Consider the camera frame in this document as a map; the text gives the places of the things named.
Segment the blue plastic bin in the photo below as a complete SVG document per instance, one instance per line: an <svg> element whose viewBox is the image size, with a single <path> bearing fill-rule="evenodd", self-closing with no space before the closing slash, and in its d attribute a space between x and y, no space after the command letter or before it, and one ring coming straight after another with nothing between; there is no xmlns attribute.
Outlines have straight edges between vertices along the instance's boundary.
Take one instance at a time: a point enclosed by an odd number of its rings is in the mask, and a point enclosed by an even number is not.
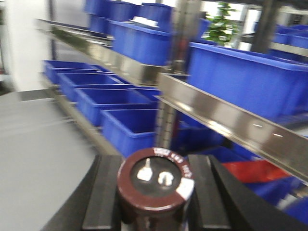
<svg viewBox="0 0 308 231"><path fill-rule="evenodd" d="M268 119L305 111L308 65L192 43L188 83Z"/></svg>
<svg viewBox="0 0 308 231"><path fill-rule="evenodd" d="M157 110L103 111L103 136L124 157L154 146Z"/></svg>
<svg viewBox="0 0 308 231"><path fill-rule="evenodd" d="M204 19L204 18L200 18L200 23L199 23L199 30L198 30L198 34L196 36L196 39L200 39L201 36L204 34L204 32L206 32L208 30L208 28L210 27L210 25L212 24L211 21Z"/></svg>
<svg viewBox="0 0 308 231"><path fill-rule="evenodd" d="M131 90L76 89L77 108L94 125L100 126L101 110L151 108L146 97Z"/></svg>
<svg viewBox="0 0 308 231"><path fill-rule="evenodd" d="M143 64L164 66L171 49L171 34L113 21L114 51Z"/></svg>
<svg viewBox="0 0 308 231"><path fill-rule="evenodd" d="M170 32L172 7L160 3L143 3L139 10L139 17L157 22L157 30Z"/></svg>
<svg viewBox="0 0 308 231"><path fill-rule="evenodd" d="M102 66L99 66L99 65L91 65L91 66L94 66L95 69L98 70L98 73L110 73L112 74L113 72L111 72L110 70L106 69L106 68L103 68Z"/></svg>
<svg viewBox="0 0 308 231"><path fill-rule="evenodd" d="M181 152L194 152L221 145L224 137L217 132L209 129L201 123L193 120L189 116L179 113L180 129L187 129L186 136L177 138L176 145Z"/></svg>
<svg viewBox="0 0 308 231"><path fill-rule="evenodd" d="M138 14L140 6L125 1L112 1L110 19L124 22Z"/></svg>
<svg viewBox="0 0 308 231"><path fill-rule="evenodd" d="M161 91L154 88L131 88L131 90L138 92L139 94L145 96L148 98L153 104L157 105L157 102L159 102L159 99L156 96L159 96L161 94Z"/></svg>
<svg viewBox="0 0 308 231"><path fill-rule="evenodd" d="M245 149L244 147L240 146L237 143L233 143L233 151L235 151L239 156L245 158L246 160L261 160L262 158L251 151Z"/></svg>
<svg viewBox="0 0 308 231"><path fill-rule="evenodd" d="M297 61L297 62L303 62L305 60L304 57L301 56L301 55L288 53L288 52L284 52L284 51L273 50L273 49L269 50L269 55L279 57L279 58L282 58L282 59L293 60L293 61Z"/></svg>
<svg viewBox="0 0 308 231"><path fill-rule="evenodd" d="M93 0L85 0L85 5L84 5L84 8L83 8L83 10L85 12L89 12L90 11L91 5L92 5L92 1Z"/></svg>
<svg viewBox="0 0 308 231"><path fill-rule="evenodd" d="M308 31L292 35L290 45L308 49Z"/></svg>
<svg viewBox="0 0 308 231"><path fill-rule="evenodd" d="M60 90L72 102L77 101L76 88L102 89L105 85L123 85L123 83L114 78L113 75L108 74L61 73L60 75Z"/></svg>
<svg viewBox="0 0 308 231"><path fill-rule="evenodd" d="M143 64L167 65L171 50L171 34L138 27L140 37L136 50L136 60Z"/></svg>
<svg viewBox="0 0 308 231"><path fill-rule="evenodd" d="M109 18L111 10L110 7L110 0L91 0L86 12L99 17Z"/></svg>
<svg viewBox="0 0 308 231"><path fill-rule="evenodd" d="M114 74L113 72L111 72L110 70L108 70L106 68L103 68L99 65L93 65L93 66L95 66L99 70L98 73L99 72L102 72L102 73L105 73L105 74L109 73L109 74L112 74L114 78L120 80L122 83L131 84L131 82L127 81L126 79L121 78L120 76L117 76L116 74Z"/></svg>
<svg viewBox="0 0 308 231"><path fill-rule="evenodd" d="M276 206L281 199L285 198L287 194L297 188L299 183L299 179L287 177L267 183L246 183L245 186L268 203Z"/></svg>
<svg viewBox="0 0 308 231"><path fill-rule="evenodd" d="M308 197L298 198L287 206L284 212L308 225Z"/></svg>
<svg viewBox="0 0 308 231"><path fill-rule="evenodd" d="M113 50L132 59L136 56L140 32L130 23L111 21L113 25Z"/></svg>
<svg viewBox="0 0 308 231"><path fill-rule="evenodd" d="M290 44L292 34L294 33L298 33L298 30L289 27L278 27L273 42Z"/></svg>
<svg viewBox="0 0 308 231"><path fill-rule="evenodd" d="M110 34L109 29L109 19L98 17L96 15L90 15L90 25L89 30L103 33L103 34Z"/></svg>
<svg viewBox="0 0 308 231"><path fill-rule="evenodd" d="M97 73L98 69L87 63L45 60L45 75L53 84L59 84L58 73Z"/></svg>
<svg viewBox="0 0 308 231"><path fill-rule="evenodd" d="M308 30L308 25L294 25L291 26L291 28L296 30Z"/></svg>

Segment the electrolytic capacitor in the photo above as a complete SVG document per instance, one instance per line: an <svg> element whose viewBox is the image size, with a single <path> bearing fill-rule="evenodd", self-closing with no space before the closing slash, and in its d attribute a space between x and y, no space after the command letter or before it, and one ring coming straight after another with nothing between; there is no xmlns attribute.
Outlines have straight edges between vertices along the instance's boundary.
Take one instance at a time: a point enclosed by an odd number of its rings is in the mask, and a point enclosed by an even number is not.
<svg viewBox="0 0 308 231"><path fill-rule="evenodd" d="M180 231L194 180L188 162L164 148L135 152L121 166L123 221L137 231Z"/></svg>

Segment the stainless steel shelf edge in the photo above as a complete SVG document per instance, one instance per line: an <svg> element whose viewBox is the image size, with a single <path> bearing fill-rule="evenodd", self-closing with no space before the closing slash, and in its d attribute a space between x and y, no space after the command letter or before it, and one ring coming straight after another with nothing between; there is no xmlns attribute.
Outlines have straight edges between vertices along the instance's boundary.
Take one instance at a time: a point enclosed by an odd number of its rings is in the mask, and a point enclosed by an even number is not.
<svg viewBox="0 0 308 231"><path fill-rule="evenodd" d="M241 36L242 42L252 43L254 36L255 36L254 33L242 35ZM284 52L308 57L308 49L301 48L301 47L295 47L295 46L290 46L286 44L272 42L270 44L270 48L274 50L284 51Z"/></svg>
<svg viewBox="0 0 308 231"><path fill-rule="evenodd" d="M308 139L166 74L158 88L163 103L308 182Z"/></svg>
<svg viewBox="0 0 308 231"><path fill-rule="evenodd" d="M46 91L60 105L62 110L72 117L82 132L92 141L97 150L104 155L122 156L72 104L65 96L59 94L53 84L42 76L42 83L47 88Z"/></svg>
<svg viewBox="0 0 308 231"><path fill-rule="evenodd" d="M136 85L157 85L157 74L165 66L142 64L106 47L106 41L85 38L48 21L38 20L39 29L53 39L90 57L95 63Z"/></svg>
<svg viewBox="0 0 308 231"><path fill-rule="evenodd" d="M294 47L294 46L285 45L281 43L275 43L275 42L273 42L270 47L274 50L285 51L288 53L299 54L301 56L308 57L308 49L305 49L305 48Z"/></svg>

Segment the metal rail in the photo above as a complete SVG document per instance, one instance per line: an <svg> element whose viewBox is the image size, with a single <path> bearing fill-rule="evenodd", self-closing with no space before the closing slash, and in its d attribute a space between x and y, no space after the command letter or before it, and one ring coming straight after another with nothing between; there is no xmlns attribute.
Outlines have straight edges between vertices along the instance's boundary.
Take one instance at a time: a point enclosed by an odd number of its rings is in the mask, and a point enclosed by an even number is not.
<svg viewBox="0 0 308 231"><path fill-rule="evenodd" d="M226 138L266 158L290 174L308 182L308 139L278 124L195 88L160 74L160 100L189 115ZM168 120L160 120L159 145L168 144Z"/></svg>

